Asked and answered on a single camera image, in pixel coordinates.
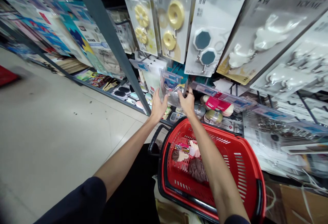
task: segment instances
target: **black basket handle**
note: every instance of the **black basket handle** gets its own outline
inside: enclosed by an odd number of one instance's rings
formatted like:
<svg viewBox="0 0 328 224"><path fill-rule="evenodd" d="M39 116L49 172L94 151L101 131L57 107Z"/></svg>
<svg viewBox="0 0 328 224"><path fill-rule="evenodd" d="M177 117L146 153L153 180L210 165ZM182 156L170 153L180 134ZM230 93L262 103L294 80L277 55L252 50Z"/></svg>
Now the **black basket handle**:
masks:
<svg viewBox="0 0 328 224"><path fill-rule="evenodd" d="M155 132L153 138L151 139L151 142L150 142L150 144L149 144L149 147L148 147L148 154L149 154L149 155L152 155L152 156L158 156L158 157L160 156L159 153L153 153L152 150L153 150L154 143L155 143L155 141L156 141L156 139L157 139L157 136L159 135L160 131L161 131L163 128L165 128L167 131L170 130L167 126L165 126L165 125L163 125L163 124L161 124L161 125L157 128L157 130L156 130L156 132Z"/></svg>

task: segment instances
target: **red shopping basket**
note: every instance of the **red shopping basket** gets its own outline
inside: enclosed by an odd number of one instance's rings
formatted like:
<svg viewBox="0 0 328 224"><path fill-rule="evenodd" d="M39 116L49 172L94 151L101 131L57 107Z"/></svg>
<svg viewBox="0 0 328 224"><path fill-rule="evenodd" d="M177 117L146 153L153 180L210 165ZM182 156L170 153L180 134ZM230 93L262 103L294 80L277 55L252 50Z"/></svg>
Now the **red shopping basket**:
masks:
<svg viewBox="0 0 328 224"><path fill-rule="evenodd" d="M204 123L203 126L230 168L251 223L262 223L265 216L265 185L260 165L251 146L246 139L233 133ZM152 147L162 128L169 132L160 154L154 154ZM195 139L186 117L181 118L171 129L160 125L149 145L148 153L160 157L159 192L178 205L218 223L219 218L209 183L199 183L188 173L191 156L182 162L172 160L174 146L181 142L181 138Z"/></svg>

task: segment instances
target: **floor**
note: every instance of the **floor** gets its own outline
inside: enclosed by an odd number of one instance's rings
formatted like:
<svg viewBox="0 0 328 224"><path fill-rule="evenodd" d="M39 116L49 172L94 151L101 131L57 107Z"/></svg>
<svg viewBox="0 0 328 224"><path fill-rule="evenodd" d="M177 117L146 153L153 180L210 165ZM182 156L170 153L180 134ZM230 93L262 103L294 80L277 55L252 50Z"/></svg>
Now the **floor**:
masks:
<svg viewBox="0 0 328 224"><path fill-rule="evenodd" d="M8 223L33 223L92 176L147 116L1 48L0 65L22 77L0 89L0 203ZM157 186L155 195L169 202Z"/></svg>

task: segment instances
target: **metal shelf post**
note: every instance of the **metal shelf post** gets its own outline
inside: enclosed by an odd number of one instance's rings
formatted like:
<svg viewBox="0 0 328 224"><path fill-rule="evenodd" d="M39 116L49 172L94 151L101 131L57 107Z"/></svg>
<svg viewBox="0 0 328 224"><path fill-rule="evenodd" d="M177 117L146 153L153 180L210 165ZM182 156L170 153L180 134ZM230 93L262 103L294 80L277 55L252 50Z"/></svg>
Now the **metal shelf post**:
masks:
<svg viewBox="0 0 328 224"><path fill-rule="evenodd" d="M145 108L148 115L151 114L151 110L145 98L143 91L139 85L138 79L133 72L132 66L123 50L119 38L116 35L115 28L109 19L109 15L101 0L83 0L84 4L88 8L88 12L95 20L99 30L103 34L106 42L114 53L118 60L121 69L125 73L127 79L130 81L131 86L138 95L143 107Z"/></svg>

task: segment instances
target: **price label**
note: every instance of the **price label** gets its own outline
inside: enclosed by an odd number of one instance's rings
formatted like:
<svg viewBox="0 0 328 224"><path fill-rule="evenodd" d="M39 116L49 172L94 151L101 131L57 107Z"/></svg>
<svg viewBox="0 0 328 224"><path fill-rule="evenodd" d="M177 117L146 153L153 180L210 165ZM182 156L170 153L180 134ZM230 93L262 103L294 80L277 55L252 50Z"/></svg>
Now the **price label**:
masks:
<svg viewBox="0 0 328 224"><path fill-rule="evenodd" d="M132 66L134 66L136 69L140 69L140 70L144 70L147 72L150 72L149 66L147 63L145 62L140 62L134 59L129 59L129 61L131 62Z"/></svg>
<svg viewBox="0 0 328 224"><path fill-rule="evenodd" d="M308 121L292 122L289 123L288 125L305 130L312 134L321 135L321 136L328 135L328 128Z"/></svg>
<svg viewBox="0 0 328 224"><path fill-rule="evenodd" d="M259 114L259 115L262 115L262 116L265 116L265 117L268 117L272 120L277 120L277 121L289 120L289 119L293 118L290 115L287 115L287 114L285 114L281 111L269 108L269 107L264 106L262 104L258 104L255 107L251 108L250 110L257 113L257 114Z"/></svg>
<svg viewBox="0 0 328 224"><path fill-rule="evenodd" d="M237 107L243 108L243 109L254 104L254 102L252 102L252 101L243 99L243 98L235 96L235 95L231 95L226 92L224 92L220 96L218 96L218 99L228 102L228 103L231 103L231 104L233 104Z"/></svg>
<svg viewBox="0 0 328 224"><path fill-rule="evenodd" d="M209 96L215 96L217 93L218 93L218 90L214 89L214 88L211 88L207 85L204 85L204 84L201 84L201 83L198 83L196 81L193 81L191 83L191 88L193 90L196 90L196 91L199 91L199 92L202 92L206 95L209 95Z"/></svg>

